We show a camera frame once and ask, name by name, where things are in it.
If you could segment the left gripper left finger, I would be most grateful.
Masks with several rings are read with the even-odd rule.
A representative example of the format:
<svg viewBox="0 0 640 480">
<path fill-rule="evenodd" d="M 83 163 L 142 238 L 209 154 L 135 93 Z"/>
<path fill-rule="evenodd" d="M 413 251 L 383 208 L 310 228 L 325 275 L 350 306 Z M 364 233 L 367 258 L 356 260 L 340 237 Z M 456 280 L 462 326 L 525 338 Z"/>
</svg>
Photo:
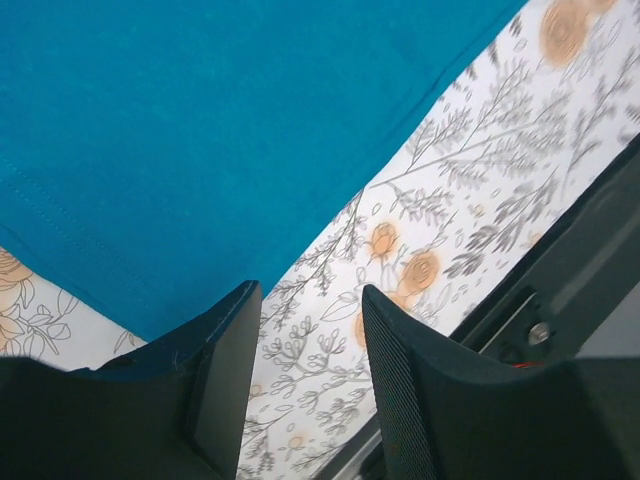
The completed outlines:
<svg viewBox="0 0 640 480">
<path fill-rule="evenodd" d="M 262 291 L 240 284 L 211 309 L 102 367 L 1 361 L 5 479 L 232 479 Z"/>
</svg>

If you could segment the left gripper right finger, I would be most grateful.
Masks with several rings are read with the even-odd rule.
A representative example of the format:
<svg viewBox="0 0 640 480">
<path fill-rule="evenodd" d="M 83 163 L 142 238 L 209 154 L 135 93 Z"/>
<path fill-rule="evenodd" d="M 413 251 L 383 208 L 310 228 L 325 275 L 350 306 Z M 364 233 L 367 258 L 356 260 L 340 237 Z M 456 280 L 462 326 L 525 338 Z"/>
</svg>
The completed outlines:
<svg viewBox="0 0 640 480">
<path fill-rule="evenodd" d="M 362 316 L 390 479 L 635 479 L 639 361 L 517 368 L 367 286 Z"/>
</svg>

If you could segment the teal blue t-shirt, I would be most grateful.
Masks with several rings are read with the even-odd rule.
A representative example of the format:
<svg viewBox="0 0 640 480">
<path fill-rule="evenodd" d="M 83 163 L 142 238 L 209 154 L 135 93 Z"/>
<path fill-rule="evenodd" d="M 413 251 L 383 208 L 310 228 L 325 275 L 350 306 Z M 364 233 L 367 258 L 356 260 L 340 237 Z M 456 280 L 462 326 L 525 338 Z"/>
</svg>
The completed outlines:
<svg viewBox="0 0 640 480">
<path fill-rule="evenodd" d="M 155 339 L 273 287 L 519 1 L 5 1 L 1 244 Z"/>
</svg>

